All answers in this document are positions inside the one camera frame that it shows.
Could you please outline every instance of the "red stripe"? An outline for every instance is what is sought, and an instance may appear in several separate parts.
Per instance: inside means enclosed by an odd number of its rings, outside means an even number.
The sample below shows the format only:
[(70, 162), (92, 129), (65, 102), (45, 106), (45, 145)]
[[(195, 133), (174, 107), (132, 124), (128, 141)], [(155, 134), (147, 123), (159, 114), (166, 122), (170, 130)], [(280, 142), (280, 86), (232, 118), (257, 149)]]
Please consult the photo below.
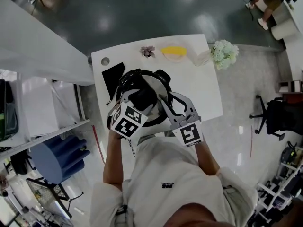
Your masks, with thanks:
[(103, 154), (102, 154), (102, 151), (101, 151), (101, 148), (100, 148), (100, 144), (99, 144), (99, 140), (98, 140), (98, 136), (97, 136), (96, 128), (95, 128), (95, 126), (94, 126), (94, 125), (92, 125), (92, 127), (93, 127), (93, 131), (94, 131), (95, 139), (96, 139), (96, 142), (97, 142), (97, 145), (98, 145), (98, 149), (99, 149), (99, 152), (100, 152), (100, 155), (101, 155), (102, 161), (103, 161), (103, 163), (105, 164), (105, 161), (104, 161), (104, 158), (103, 158)]

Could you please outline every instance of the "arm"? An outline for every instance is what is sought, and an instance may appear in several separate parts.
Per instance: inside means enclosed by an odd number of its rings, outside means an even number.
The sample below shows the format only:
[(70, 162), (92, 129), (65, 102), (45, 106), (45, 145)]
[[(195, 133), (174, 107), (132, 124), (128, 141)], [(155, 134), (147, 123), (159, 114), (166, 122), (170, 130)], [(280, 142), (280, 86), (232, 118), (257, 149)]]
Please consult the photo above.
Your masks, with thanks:
[(220, 167), (210, 152), (205, 139), (203, 142), (196, 144), (195, 148), (201, 170), (209, 176), (216, 175)]
[(110, 130), (108, 136), (107, 159), (103, 171), (103, 182), (122, 191), (123, 165), (120, 135)]

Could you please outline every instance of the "white hydrangea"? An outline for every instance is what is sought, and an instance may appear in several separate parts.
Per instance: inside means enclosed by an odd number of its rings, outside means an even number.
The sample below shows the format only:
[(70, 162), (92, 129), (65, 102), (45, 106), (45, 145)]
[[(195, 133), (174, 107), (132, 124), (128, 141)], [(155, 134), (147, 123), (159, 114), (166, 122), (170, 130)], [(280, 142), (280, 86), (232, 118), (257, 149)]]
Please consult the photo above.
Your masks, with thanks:
[(227, 40), (216, 41), (211, 49), (211, 56), (218, 70), (227, 69), (234, 64), (238, 54), (239, 48)]

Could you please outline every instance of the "white t-shirt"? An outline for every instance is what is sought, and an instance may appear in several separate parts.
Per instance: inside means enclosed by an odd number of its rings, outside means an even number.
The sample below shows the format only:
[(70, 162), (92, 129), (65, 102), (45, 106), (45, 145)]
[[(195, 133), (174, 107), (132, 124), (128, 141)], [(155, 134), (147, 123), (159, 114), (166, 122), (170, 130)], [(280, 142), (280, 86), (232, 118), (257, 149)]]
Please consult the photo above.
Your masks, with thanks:
[[(223, 186), (230, 185), (234, 188), (223, 192)], [(195, 148), (180, 146), (175, 137), (151, 138), (139, 145), (124, 194), (136, 227), (163, 226), (189, 203), (205, 206), (217, 221), (242, 227), (257, 203), (256, 190), (229, 169), (221, 168), (216, 176), (206, 175), (198, 166)], [(97, 183), (92, 196), (91, 226), (109, 227), (122, 204), (120, 190)]]

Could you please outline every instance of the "yellow object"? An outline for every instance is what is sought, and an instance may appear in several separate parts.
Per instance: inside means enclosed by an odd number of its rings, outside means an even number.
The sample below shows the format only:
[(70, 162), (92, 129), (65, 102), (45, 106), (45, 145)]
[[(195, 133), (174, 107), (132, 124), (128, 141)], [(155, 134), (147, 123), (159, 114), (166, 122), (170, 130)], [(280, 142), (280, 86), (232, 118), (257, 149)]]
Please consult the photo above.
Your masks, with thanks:
[(186, 55), (186, 49), (179, 46), (170, 46), (161, 49), (163, 54)]

